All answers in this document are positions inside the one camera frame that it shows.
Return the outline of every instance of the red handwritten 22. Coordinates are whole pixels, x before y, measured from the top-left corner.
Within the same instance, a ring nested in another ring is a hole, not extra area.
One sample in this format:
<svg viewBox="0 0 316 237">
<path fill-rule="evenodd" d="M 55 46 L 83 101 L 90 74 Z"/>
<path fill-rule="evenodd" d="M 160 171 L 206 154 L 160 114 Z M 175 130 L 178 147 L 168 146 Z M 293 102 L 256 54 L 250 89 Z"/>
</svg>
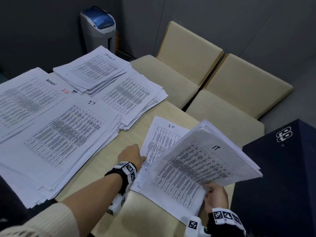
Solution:
<svg viewBox="0 0 316 237">
<path fill-rule="evenodd" d="M 62 89 L 61 91 L 65 92 L 65 94 L 69 94 L 69 91 L 66 89 Z"/>
</svg>

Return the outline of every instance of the light wood tabletop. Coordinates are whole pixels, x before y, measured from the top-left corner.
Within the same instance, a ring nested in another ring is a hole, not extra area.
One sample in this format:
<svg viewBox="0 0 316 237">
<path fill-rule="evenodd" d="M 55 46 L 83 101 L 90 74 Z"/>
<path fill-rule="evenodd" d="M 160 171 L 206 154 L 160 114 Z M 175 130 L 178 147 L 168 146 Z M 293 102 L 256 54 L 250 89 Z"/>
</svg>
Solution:
<svg viewBox="0 0 316 237">
<path fill-rule="evenodd" d="M 117 156 L 126 146 L 136 143 L 141 148 L 155 116 L 187 129 L 192 129 L 199 123 L 168 101 L 163 101 L 145 113 L 129 131 L 120 131 L 118 137 L 87 161 L 55 199 L 62 201 L 82 187 L 102 178 L 117 163 Z M 225 189 L 231 202 L 234 185 Z M 130 191 L 120 213 L 117 216 L 105 214 L 92 234 L 96 237 L 183 237 L 184 230 L 185 225 L 175 217 L 143 195 Z"/>
</svg>

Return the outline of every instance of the dark blue box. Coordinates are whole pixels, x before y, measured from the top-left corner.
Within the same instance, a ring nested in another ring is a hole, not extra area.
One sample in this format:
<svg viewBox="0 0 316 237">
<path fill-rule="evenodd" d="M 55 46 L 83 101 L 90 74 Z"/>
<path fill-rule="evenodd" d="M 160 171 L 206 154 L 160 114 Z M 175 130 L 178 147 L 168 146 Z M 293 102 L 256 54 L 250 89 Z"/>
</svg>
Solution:
<svg viewBox="0 0 316 237">
<path fill-rule="evenodd" d="M 243 147 L 263 178 L 236 183 L 231 210 L 262 236 L 315 236 L 316 129 L 295 120 Z"/>
</svg>

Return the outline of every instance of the blue shredder top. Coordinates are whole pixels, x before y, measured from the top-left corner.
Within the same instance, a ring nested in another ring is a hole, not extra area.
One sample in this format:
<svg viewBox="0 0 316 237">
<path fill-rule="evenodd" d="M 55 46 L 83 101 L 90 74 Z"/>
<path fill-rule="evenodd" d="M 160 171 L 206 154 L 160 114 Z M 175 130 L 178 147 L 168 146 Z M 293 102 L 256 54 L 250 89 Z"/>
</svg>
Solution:
<svg viewBox="0 0 316 237">
<path fill-rule="evenodd" d="M 89 17 L 98 29 L 107 28 L 114 25 L 113 18 L 105 11 L 99 8 L 91 8 L 83 11 Z"/>
</svg>

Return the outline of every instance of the cream knit sleeve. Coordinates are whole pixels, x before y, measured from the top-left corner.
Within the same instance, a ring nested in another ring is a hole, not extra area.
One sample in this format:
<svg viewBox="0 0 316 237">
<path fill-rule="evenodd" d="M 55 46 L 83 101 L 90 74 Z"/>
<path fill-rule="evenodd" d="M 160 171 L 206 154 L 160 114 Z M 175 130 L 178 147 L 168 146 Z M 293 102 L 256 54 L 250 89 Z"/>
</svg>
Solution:
<svg viewBox="0 0 316 237">
<path fill-rule="evenodd" d="M 0 237 L 79 237 L 72 211 L 62 203 L 53 204 L 24 225 L 7 228 Z"/>
</svg>

